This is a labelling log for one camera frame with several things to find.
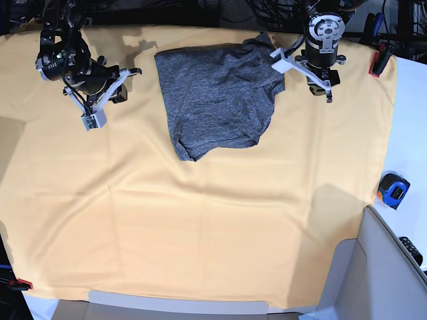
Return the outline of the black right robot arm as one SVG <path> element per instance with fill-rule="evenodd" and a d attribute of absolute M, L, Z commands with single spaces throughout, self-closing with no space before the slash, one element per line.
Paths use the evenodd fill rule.
<path fill-rule="evenodd" d="M 83 1 L 46 1 L 35 61 L 44 80 L 64 83 L 63 94 L 75 101 L 84 116 L 95 114 L 95 108 L 108 101 L 126 101 L 125 80 L 142 74 L 139 68 L 108 67 L 102 55 L 94 59 L 81 34 L 88 20 L 88 8 Z"/>

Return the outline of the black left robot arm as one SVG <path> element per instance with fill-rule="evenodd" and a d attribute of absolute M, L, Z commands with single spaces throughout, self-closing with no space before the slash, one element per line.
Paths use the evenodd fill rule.
<path fill-rule="evenodd" d="M 307 22 L 304 29 L 305 48 L 295 56 L 301 73 L 306 76 L 310 92 L 324 95 L 331 103 L 332 87 L 340 84 L 335 65 L 344 65 L 346 56 L 338 53 L 340 39 L 363 1 L 302 1 Z"/>

